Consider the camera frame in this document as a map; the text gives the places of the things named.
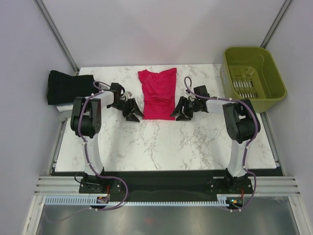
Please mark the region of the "folded black t shirt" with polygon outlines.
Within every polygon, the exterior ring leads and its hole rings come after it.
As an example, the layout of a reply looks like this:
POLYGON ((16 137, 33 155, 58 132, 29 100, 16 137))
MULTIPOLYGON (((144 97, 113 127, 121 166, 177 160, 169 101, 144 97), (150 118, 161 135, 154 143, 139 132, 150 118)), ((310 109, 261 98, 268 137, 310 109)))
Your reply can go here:
POLYGON ((47 103, 60 105, 72 103, 76 97, 90 96, 97 93, 94 87, 93 75, 71 76, 51 70, 48 76, 47 103))

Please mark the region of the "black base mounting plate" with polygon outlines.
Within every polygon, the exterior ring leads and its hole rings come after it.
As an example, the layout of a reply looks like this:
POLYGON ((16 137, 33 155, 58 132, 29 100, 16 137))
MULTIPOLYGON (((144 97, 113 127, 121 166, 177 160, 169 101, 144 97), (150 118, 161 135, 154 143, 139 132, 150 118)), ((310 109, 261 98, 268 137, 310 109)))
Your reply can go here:
POLYGON ((210 178, 222 178, 225 170, 188 171, 107 171, 105 176, 121 180, 121 186, 114 184, 109 196, 114 199, 212 199, 218 194, 210 193, 210 178))

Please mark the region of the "folded grey t shirt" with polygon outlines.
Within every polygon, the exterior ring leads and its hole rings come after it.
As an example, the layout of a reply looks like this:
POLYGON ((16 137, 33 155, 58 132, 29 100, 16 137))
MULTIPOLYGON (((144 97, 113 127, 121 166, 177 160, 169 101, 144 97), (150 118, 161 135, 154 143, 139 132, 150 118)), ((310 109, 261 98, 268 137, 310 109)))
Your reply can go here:
POLYGON ((72 113, 71 110, 60 112, 58 114, 58 121, 63 122, 63 121, 66 121, 67 119, 71 118, 71 113, 72 113))

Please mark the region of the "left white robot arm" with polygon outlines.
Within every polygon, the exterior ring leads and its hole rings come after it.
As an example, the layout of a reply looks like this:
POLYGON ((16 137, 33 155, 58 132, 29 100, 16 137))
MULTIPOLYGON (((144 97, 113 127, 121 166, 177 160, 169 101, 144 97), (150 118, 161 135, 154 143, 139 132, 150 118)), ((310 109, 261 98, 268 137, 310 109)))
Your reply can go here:
POLYGON ((100 158, 98 134, 102 126, 102 110, 115 108, 126 121, 139 122, 144 114, 130 92, 119 83, 107 85, 94 82, 98 92, 88 97, 76 97, 70 119, 70 127, 83 145, 85 168, 80 182, 80 193, 107 193, 114 184, 121 186, 121 180, 105 176, 104 166, 100 158))

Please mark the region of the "right vertical aluminium post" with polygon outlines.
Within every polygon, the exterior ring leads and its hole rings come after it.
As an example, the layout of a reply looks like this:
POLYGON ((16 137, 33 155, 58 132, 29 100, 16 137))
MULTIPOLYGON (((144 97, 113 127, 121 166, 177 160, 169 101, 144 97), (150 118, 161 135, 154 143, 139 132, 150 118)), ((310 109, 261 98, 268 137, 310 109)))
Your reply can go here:
POLYGON ((294 0, 284 0, 282 6, 280 7, 277 15, 275 16, 271 26, 269 27, 263 41, 260 44, 261 48, 266 49, 273 38, 275 32, 277 31, 278 27, 280 26, 281 22, 283 21, 283 18, 287 14, 289 8, 293 4, 294 0))

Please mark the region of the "olive green plastic basket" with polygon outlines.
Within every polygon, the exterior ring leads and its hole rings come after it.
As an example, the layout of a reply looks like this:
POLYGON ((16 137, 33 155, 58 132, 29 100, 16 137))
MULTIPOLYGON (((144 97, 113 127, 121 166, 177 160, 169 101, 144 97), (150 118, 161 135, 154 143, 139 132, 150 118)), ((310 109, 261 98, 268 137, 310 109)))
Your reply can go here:
POLYGON ((272 54, 262 47, 227 48, 220 77, 226 98, 247 98, 257 113, 266 112, 287 95, 272 54))

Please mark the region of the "aluminium frame rail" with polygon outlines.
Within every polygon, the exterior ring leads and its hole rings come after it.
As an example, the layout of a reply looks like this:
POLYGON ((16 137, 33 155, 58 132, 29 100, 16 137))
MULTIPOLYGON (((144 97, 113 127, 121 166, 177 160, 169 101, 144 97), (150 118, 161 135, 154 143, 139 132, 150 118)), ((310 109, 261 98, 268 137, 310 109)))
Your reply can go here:
MULTIPOLYGON (((256 177, 256 196, 299 196, 300 190, 294 177, 256 177)), ((35 195, 77 195, 79 185, 69 176, 41 176, 35 195)))

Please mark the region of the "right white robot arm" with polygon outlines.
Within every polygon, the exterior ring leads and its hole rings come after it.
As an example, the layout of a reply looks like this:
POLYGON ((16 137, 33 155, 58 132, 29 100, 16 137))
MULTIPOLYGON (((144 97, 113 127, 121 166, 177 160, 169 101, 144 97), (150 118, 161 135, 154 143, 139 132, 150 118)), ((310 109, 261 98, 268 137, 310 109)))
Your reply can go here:
POLYGON ((249 99, 231 100, 211 97, 205 85, 194 88, 195 97, 179 98, 171 113, 177 121, 189 121, 196 112, 216 113, 224 117, 226 131, 232 140, 229 164, 222 178, 210 178, 210 193, 252 193, 246 158, 248 147, 260 131, 260 123, 249 99))

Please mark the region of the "vertical aluminium post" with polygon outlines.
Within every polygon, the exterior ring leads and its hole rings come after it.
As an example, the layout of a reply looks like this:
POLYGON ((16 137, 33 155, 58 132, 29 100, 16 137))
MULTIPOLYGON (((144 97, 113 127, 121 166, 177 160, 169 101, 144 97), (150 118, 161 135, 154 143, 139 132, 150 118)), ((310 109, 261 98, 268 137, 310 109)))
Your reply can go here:
POLYGON ((289 8, 293 4, 294 0, 284 0, 282 6, 280 7, 277 15, 275 16, 271 26, 269 27, 263 41, 260 44, 261 48, 266 49, 273 38, 275 32, 277 31, 278 27, 280 26, 281 22, 283 21, 283 18, 287 14, 289 8))
POLYGON ((42 15, 44 21, 46 22, 49 30, 51 31, 55 41, 59 45, 62 53, 64 54, 65 58, 67 59, 68 63, 70 64, 71 68, 73 69, 74 73, 77 75, 80 71, 79 66, 75 62, 73 56, 71 55, 56 23, 54 22, 48 8, 46 7, 43 0, 34 0, 40 14, 42 15))

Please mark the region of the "left vertical aluminium post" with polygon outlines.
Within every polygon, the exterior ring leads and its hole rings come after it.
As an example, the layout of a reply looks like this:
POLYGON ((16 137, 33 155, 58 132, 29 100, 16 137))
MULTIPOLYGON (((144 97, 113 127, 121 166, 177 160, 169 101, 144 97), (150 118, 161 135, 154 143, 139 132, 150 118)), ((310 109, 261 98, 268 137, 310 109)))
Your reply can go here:
POLYGON ((46 7, 43 0, 34 0, 40 14, 42 15, 44 21, 46 22, 49 30, 51 31, 55 41, 59 45, 62 53, 64 54, 65 58, 67 59, 68 63, 70 64, 71 68, 73 69, 74 73, 77 75, 80 71, 79 66, 75 62, 73 56, 71 55, 56 23, 54 22, 48 8, 46 7))

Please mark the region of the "pink red t shirt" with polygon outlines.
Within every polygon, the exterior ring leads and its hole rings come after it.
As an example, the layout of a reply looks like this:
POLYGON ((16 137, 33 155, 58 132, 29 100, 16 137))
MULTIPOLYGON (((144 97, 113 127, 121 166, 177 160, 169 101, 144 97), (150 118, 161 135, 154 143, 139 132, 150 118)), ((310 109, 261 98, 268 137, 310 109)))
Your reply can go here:
POLYGON ((144 95, 144 119, 175 120, 171 117, 175 109, 177 69, 159 73, 143 70, 138 72, 144 95))

